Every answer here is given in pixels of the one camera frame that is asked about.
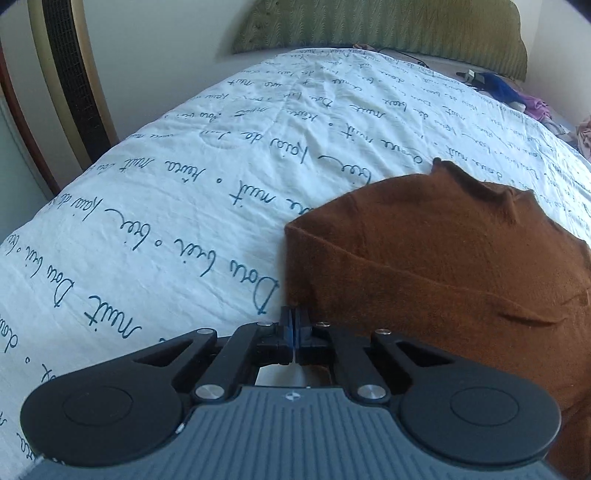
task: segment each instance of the electrical cable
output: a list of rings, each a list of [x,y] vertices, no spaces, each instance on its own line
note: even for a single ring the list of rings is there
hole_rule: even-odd
[[[378,52],[378,53],[380,53],[382,50],[386,50],[386,49],[388,49],[388,50],[394,50],[396,53],[400,53],[400,54],[402,54],[402,55],[406,55],[407,57],[410,57],[410,58],[412,58],[413,60],[416,60],[416,61],[417,61],[417,63],[418,63],[418,64],[419,64],[421,67],[425,67],[426,69],[429,69],[429,70],[431,70],[431,67],[430,67],[429,65],[427,65],[425,62],[423,62],[422,60],[419,60],[419,59],[418,59],[418,58],[416,58],[416,57],[413,57],[412,55],[409,55],[408,53],[404,53],[403,51],[398,51],[398,50],[395,50],[394,48],[388,48],[388,47],[384,47],[384,48],[380,48],[379,50],[377,50],[377,52]]]

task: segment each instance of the white bedsheet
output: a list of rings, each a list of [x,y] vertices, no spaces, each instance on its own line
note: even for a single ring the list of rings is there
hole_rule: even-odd
[[[533,189],[589,242],[590,165],[461,83],[358,50],[299,50],[228,78],[105,154],[0,246],[0,478],[33,456],[42,382],[208,326],[278,318],[285,223],[433,157]]]

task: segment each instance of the gold trim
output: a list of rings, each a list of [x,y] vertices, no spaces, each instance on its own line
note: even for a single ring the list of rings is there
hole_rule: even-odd
[[[33,31],[33,40],[37,49],[37,56],[39,63],[45,77],[45,83],[49,90],[49,95],[56,109],[58,118],[60,119],[61,127],[66,134],[66,138],[82,167],[86,170],[92,165],[86,147],[82,142],[80,133],[76,128],[70,107],[66,101],[66,96],[61,88],[60,78],[57,75],[56,64],[53,60],[53,53],[49,45],[49,38],[47,36],[47,27],[45,25],[45,16],[43,15],[43,0],[28,0],[29,16],[31,19],[31,30]]]
[[[109,137],[111,147],[114,147],[119,143],[119,139],[117,138],[117,132],[111,119],[111,113],[107,107],[105,94],[100,85],[99,74],[96,71],[95,58],[92,54],[92,47],[90,46],[90,37],[88,35],[88,26],[84,13],[84,3],[82,0],[70,0],[70,4],[72,5],[72,16],[74,18],[76,36],[78,37],[78,45],[80,46],[80,54],[82,55],[82,65],[86,69],[86,76],[90,83],[92,96],[95,98],[96,107],[98,108],[105,132],[107,133],[107,137]]]

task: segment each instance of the black device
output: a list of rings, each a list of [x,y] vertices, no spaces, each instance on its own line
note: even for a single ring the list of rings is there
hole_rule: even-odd
[[[332,384],[254,385],[293,361]],[[26,480],[560,478],[544,462],[560,410],[540,387],[287,307],[278,323],[201,328],[57,377],[21,426],[42,458]]]

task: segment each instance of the upholstered headboard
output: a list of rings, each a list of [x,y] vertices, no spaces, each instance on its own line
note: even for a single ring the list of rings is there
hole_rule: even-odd
[[[521,80],[527,72],[511,0],[258,0],[233,50],[357,42],[465,61]]]

